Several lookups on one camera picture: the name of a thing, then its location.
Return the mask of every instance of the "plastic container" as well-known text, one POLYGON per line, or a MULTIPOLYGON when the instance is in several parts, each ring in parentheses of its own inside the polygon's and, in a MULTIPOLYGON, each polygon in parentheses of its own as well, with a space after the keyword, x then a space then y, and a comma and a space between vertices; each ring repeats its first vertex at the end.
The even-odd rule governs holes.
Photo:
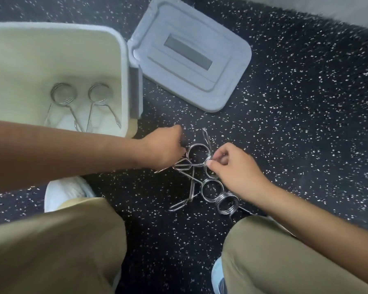
POLYGON ((63 23, 0 23, 0 120, 75 130, 67 107, 52 104, 56 83, 68 83, 78 97, 70 104, 87 127, 95 82, 109 85, 109 105, 95 107, 90 132, 133 137, 142 106, 142 71, 130 62, 128 46, 114 29, 63 23), (47 119, 48 110, 52 110, 47 119))

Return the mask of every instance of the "person's left hand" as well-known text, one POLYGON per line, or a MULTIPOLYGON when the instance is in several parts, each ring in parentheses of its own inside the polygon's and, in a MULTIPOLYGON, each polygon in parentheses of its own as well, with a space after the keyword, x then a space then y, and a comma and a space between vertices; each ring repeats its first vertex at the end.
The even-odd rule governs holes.
POLYGON ((158 128, 143 138, 146 150, 144 167, 161 170, 175 164, 186 153, 180 145, 181 135, 181 126, 174 125, 158 128))

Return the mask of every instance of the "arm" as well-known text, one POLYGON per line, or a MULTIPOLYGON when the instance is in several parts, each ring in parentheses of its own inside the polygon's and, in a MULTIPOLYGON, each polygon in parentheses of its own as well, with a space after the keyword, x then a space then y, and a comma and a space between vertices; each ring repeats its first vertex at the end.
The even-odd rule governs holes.
POLYGON ((273 185, 255 160, 231 143, 209 161, 225 185, 263 209, 298 239, 368 283, 368 231, 273 185))
POLYGON ((162 169, 185 153, 179 125, 143 139, 0 121, 0 191, 123 168, 162 169))

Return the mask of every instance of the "person's right hand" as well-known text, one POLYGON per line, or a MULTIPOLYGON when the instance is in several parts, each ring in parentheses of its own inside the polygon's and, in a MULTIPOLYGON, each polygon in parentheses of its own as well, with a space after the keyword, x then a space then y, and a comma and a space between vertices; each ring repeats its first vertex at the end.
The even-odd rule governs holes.
POLYGON ((207 167, 221 178, 231 192, 254 204, 275 188, 255 159, 232 143, 221 146, 213 159, 207 161, 207 167))

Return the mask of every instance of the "pile of spring clips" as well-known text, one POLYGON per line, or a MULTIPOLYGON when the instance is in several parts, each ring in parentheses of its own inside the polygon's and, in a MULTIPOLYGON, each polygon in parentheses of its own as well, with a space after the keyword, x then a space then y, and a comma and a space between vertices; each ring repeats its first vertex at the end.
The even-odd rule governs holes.
MULTIPOLYGON (((206 128, 202 129, 202 133, 203 133, 203 137, 205 139, 206 144, 203 144, 203 143, 194 143, 194 144, 192 144, 187 150, 186 157, 182 158, 181 160, 179 160, 176 164, 174 164, 172 166, 173 169, 177 170, 181 174, 183 174, 186 177, 191 179, 191 187, 190 187, 190 194, 189 194, 188 199, 185 199, 181 202, 178 202, 178 203, 172 205, 169 208, 169 211, 170 212, 175 212, 175 211, 178 211, 179 209, 182 209, 184 206, 187 205, 187 203, 192 202, 194 197, 201 194, 201 196, 203 197, 203 199, 206 202, 215 203, 217 211, 220 214, 229 215, 229 217, 231 217, 238 209, 241 209, 241 210, 249 213, 250 215, 252 215, 252 213, 250 211, 248 211, 245 208, 243 208, 242 206, 240 206, 240 200, 238 199, 238 197, 235 194, 231 193, 230 191, 225 190, 224 185, 222 184, 222 182, 218 179, 218 177, 215 174, 209 174, 208 173, 208 168, 207 168, 206 162, 212 158, 213 150, 211 148, 211 143, 210 143, 210 139, 209 139, 209 136, 207 134, 206 128), (203 163, 196 164, 196 163, 191 162, 190 152, 195 147, 203 147, 204 149, 206 149, 207 158, 205 159, 205 161, 203 163), (202 167, 204 169, 204 172, 207 175, 207 178, 204 181, 200 181, 199 179, 194 177, 196 167, 202 167), (189 170, 192 170, 192 175, 189 175, 188 173, 185 172, 185 171, 189 171, 189 170), (219 195, 214 197, 214 198, 206 197, 205 194, 204 194, 204 187, 210 182, 215 182, 215 183, 219 184, 220 187, 221 187, 221 191, 220 191, 219 195), (195 194, 195 183, 199 183, 200 186, 201 186, 200 192, 197 193, 197 194, 195 194), (224 200, 226 200, 227 198, 230 198, 230 201, 232 201, 233 204, 231 204, 226 209, 221 209, 221 203, 224 200)), ((164 171, 165 169, 156 171, 155 173, 160 173, 161 171, 164 171)))

